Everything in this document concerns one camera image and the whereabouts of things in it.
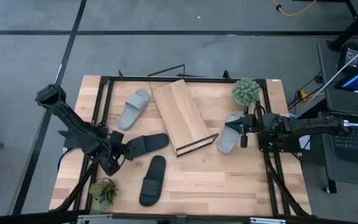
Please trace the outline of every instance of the potted plant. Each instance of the potted plant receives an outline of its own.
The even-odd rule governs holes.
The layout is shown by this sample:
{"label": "potted plant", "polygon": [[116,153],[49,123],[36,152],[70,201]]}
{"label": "potted plant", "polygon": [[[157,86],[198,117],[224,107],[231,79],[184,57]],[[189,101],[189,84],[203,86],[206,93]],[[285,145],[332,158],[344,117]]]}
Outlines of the potted plant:
{"label": "potted plant", "polygon": [[116,185],[107,178],[102,178],[92,184],[89,188],[89,193],[99,202],[99,210],[92,211],[92,214],[101,214],[108,207],[112,206],[114,198],[117,196]]}
{"label": "potted plant", "polygon": [[259,84],[250,78],[241,78],[234,84],[232,95],[239,105],[249,106],[259,101]]}

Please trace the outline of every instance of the black slipper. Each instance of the black slipper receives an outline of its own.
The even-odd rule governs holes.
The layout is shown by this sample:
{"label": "black slipper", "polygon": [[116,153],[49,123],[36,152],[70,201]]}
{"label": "black slipper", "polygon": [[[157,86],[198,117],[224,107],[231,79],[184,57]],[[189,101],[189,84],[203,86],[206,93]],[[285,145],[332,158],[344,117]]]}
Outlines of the black slipper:
{"label": "black slipper", "polygon": [[130,140],[126,144],[127,152],[125,158],[131,161],[136,157],[161,149],[168,144],[168,135],[164,133],[140,136]]}
{"label": "black slipper", "polygon": [[162,156],[154,156],[150,162],[146,176],[143,178],[140,190],[139,203],[143,206],[152,206],[161,196],[162,182],[164,180],[165,159]]}

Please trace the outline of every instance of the gray floor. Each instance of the gray floor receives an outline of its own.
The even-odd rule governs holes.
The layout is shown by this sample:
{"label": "gray floor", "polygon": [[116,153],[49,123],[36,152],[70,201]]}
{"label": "gray floor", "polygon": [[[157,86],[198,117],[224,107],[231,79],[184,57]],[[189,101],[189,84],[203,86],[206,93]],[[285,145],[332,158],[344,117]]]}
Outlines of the gray floor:
{"label": "gray floor", "polygon": [[[288,12],[307,2],[280,1]],[[354,1],[358,10],[358,1]],[[0,0],[0,29],[72,28],[80,1]],[[88,0],[80,30],[343,30],[352,17],[345,4],[316,3],[300,17],[277,13],[270,1]],[[62,87],[74,106],[83,75],[146,75],[186,64],[186,72],[220,77],[279,78],[288,99],[319,72],[316,37],[79,36]],[[35,94],[56,77],[67,36],[0,36],[0,215],[9,211],[43,110]],[[313,83],[305,90],[317,87]],[[24,213],[48,209],[62,153],[64,129],[52,118]],[[311,208],[322,218],[358,221],[358,185],[338,183],[339,193],[321,191],[321,167],[304,166]]]}

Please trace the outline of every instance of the wooden table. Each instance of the wooden table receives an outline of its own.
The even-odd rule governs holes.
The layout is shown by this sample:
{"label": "wooden table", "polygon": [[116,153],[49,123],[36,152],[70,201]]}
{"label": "wooden table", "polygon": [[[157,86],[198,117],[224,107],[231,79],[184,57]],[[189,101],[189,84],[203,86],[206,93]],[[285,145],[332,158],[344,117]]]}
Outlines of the wooden table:
{"label": "wooden table", "polygon": [[[91,121],[94,102],[98,92],[100,76],[84,76],[75,111],[85,120]],[[108,115],[110,131],[125,134],[123,142],[140,135],[166,133],[150,88],[162,82],[121,82],[115,81]],[[231,98],[233,83],[187,83],[191,96],[210,134],[222,133],[225,120],[235,111],[241,111]],[[128,131],[117,127],[117,118],[123,112],[126,98],[140,88],[150,94],[150,103],[140,118]],[[267,80],[268,96],[274,113],[288,116],[286,99],[280,80]],[[103,113],[103,103],[99,119]],[[257,136],[248,134],[248,147],[241,148],[237,142],[230,154],[218,151],[218,141],[185,156],[176,157],[172,145],[125,161],[123,167],[112,179],[117,187],[114,206],[107,213],[136,214],[187,214],[187,215],[228,215],[228,216],[271,216],[272,209],[263,154],[259,151]],[[161,155],[167,160],[167,168],[160,200],[151,207],[139,204],[142,180],[151,158]],[[296,201],[310,213],[310,205],[298,160],[289,153],[281,153],[285,183]],[[83,153],[79,149],[67,154],[61,163],[53,191],[50,208],[58,207],[78,182]],[[106,177],[99,167],[98,178]],[[83,191],[80,208],[85,207],[86,190]],[[280,191],[276,186],[278,209],[283,213]],[[91,209],[98,203],[93,200]]]}

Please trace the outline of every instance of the black desk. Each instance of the black desk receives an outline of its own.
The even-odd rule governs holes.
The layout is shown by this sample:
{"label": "black desk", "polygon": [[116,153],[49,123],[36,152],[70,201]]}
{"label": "black desk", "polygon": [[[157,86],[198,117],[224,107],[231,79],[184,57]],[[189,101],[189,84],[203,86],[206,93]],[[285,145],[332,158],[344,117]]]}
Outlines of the black desk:
{"label": "black desk", "polygon": [[[327,82],[336,73],[337,54],[330,51],[325,43],[318,43],[318,53],[323,81]],[[336,90],[333,85],[325,90],[326,98],[321,100],[300,118],[317,118],[318,112],[334,111],[358,116],[358,94],[349,91]],[[328,178],[328,193],[336,193],[335,181],[348,182],[358,185],[358,164],[336,159],[328,134],[316,135],[311,140],[311,150],[303,152],[301,161],[318,166],[325,166]]]}

